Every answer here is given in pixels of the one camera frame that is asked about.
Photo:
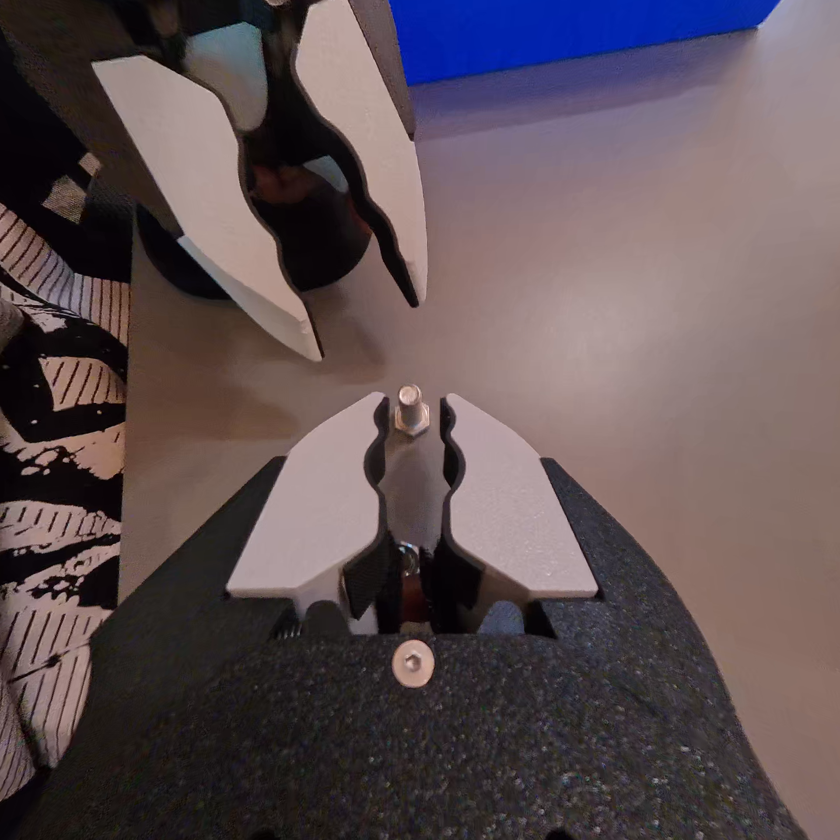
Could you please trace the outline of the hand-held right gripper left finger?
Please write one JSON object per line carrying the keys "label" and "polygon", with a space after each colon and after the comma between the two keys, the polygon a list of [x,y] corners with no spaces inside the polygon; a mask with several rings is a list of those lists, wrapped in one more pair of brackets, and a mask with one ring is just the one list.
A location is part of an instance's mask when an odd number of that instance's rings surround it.
{"label": "hand-held right gripper left finger", "polygon": [[379,488],[390,402],[372,392],[299,440],[227,581],[235,598],[285,598],[298,615],[333,602],[374,615],[392,551]]}

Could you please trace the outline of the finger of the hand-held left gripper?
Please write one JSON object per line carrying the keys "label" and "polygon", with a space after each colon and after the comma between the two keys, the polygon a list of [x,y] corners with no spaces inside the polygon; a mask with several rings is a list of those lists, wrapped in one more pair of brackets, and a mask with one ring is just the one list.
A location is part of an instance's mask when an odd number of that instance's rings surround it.
{"label": "finger of the hand-held left gripper", "polygon": [[409,137],[350,2],[309,5],[296,82],[385,267],[412,308],[427,296],[424,188]]}
{"label": "finger of the hand-held left gripper", "polygon": [[241,133],[268,105],[261,33],[232,24],[191,36],[184,59],[183,71],[141,54],[92,70],[175,217],[178,249],[274,339],[320,362],[306,305],[246,185]]}

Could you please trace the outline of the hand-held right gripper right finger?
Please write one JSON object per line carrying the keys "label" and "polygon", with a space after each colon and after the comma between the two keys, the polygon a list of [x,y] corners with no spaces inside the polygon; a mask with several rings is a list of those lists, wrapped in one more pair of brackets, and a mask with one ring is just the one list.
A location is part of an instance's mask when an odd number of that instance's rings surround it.
{"label": "hand-held right gripper right finger", "polygon": [[444,498],[440,548],[457,602],[500,592],[521,604],[595,597],[598,584],[538,452],[464,397],[440,402]]}

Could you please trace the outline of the blue divided plastic bin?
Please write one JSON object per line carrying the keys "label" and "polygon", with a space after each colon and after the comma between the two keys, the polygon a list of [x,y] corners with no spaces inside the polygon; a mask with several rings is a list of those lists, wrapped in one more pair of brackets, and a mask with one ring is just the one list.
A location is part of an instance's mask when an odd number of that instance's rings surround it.
{"label": "blue divided plastic bin", "polygon": [[409,85],[761,26],[778,1],[392,1]]}

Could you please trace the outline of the black and white printed trousers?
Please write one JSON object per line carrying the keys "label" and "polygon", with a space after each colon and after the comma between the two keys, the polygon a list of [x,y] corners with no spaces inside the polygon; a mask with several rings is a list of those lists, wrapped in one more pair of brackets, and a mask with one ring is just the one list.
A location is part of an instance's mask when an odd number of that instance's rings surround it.
{"label": "black and white printed trousers", "polygon": [[132,235],[2,164],[2,803],[70,746],[121,565]]}

